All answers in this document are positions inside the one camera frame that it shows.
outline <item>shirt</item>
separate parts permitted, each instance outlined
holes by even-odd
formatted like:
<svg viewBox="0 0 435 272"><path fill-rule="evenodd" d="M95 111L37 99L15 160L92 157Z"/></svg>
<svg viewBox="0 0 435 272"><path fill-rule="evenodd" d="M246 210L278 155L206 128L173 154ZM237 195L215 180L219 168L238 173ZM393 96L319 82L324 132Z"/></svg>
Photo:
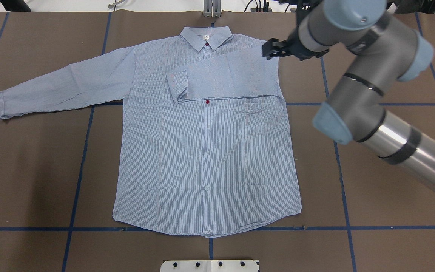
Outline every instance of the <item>shirt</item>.
<svg viewBox="0 0 435 272"><path fill-rule="evenodd" d="M278 59L263 43L185 28L1 91L0 119L123 99L116 221L205 237L255 229L301 211Z"/></svg>

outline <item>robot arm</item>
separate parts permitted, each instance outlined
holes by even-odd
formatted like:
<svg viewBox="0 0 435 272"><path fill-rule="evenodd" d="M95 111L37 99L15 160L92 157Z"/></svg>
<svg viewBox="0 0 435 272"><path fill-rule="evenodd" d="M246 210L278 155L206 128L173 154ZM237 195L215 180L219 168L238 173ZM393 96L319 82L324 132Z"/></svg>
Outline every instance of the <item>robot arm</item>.
<svg viewBox="0 0 435 272"><path fill-rule="evenodd" d="M321 57L336 43L357 55L314 117L316 129L341 144L363 144L435 191L435 141L379 104L395 80L414 79L428 67L430 43L384 11L384 0L292 2L297 28L286 41L265 43L264 57Z"/></svg>

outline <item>cable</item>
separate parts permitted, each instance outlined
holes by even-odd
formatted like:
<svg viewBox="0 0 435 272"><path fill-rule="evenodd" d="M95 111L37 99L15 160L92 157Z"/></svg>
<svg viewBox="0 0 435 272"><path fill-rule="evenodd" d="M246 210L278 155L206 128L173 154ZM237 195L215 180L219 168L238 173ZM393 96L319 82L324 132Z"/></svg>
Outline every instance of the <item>cable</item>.
<svg viewBox="0 0 435 272"><path fill-rule="evenodd" d="M249 6L249 4L251 4L252 1L253 1L253 0L249 0L248 5L246 5L246 7L245 7L245 11L243 11L243 12L246 12L247 7Z"/></svg>

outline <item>folded sleeve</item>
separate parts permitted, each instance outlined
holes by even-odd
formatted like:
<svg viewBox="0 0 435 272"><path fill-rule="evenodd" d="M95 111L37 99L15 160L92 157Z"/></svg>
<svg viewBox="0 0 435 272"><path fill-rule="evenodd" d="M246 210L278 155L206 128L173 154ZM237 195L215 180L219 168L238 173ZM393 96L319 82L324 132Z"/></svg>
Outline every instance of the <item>folded sleeve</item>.
<svg viewBox="0 0 435 272"><path fill-rule="evenodd" d="M126 99L135 62L134 48L121 48L0 91L0 119Z"/></svg>
<svg viewBox="0 0 435 272"><path fill-rule="evenodd" d="M177 67L166 73L174 103L259 96L283 98L278 58L266 60L261 46Z"/></svg>

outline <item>shirt sleeve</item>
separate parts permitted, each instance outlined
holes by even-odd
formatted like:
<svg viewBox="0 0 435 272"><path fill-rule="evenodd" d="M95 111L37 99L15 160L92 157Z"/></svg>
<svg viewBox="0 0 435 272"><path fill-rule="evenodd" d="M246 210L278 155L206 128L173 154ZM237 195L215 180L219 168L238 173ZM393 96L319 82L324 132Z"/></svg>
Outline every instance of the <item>shirt sleeve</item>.
<svg viewBox="0 0 435 272"><path fill-rule="evenodd" d="M134 48L121 48L0 91L0 119L126 99L135 62Z"/></svg>

